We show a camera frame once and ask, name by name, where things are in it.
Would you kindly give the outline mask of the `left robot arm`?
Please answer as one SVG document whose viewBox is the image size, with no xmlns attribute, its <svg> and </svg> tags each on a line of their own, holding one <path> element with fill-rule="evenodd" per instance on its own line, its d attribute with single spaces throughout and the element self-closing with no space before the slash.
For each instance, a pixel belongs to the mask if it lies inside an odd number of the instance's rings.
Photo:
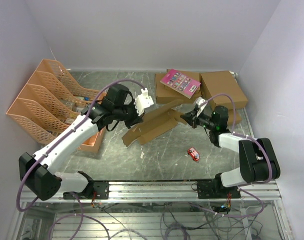
<svg viewBox="0 0 304 240">
<path fill-rule="evenodd" d="M 97 134 L 112 122 L 124 122 L 127 128 L 141 123 L 145 109 L 153 105 L 148 90 L 133 97 L 123 80 L 117 80 L 103 88 L 107 93 L 102 99 L 94 100 L 82 109 L 81 114 L 57 138 L 33 155 L 24 153 L 19 157 L 21 186 L 27 186 L 36 198 L 46 201 L 53 197 L 63 183 L 81 198 L 89 198 L 94 191 L 92 181 L 83 173 L 63 177 L 58 168 L 76 148 L 89 137 Z"/>
</svg>

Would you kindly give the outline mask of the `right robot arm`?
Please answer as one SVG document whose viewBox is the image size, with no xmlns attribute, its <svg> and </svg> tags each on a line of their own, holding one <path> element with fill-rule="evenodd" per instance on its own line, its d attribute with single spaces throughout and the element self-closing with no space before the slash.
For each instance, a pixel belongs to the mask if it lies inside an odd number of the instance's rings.
<svg viewBox="0 0 304 240">
<path fill-rule="evenodd" d="M 280 166 L 270 139 L 252 138 L 230 132 L 226 107 L 216 106 L 208 116 L 196 105 L 192 111 L 180 117 L 192 128 L 201 126 L 208 130 L 210 142 L 216 147 L 231 150 L 239 155 L 239 167 L 220 173 L 220 181 L 213 184 L 212 192 L 216 197 L 225 197 L 230 192 L 230 187 L 268 183 L 280 177 Z"/>
</svg>

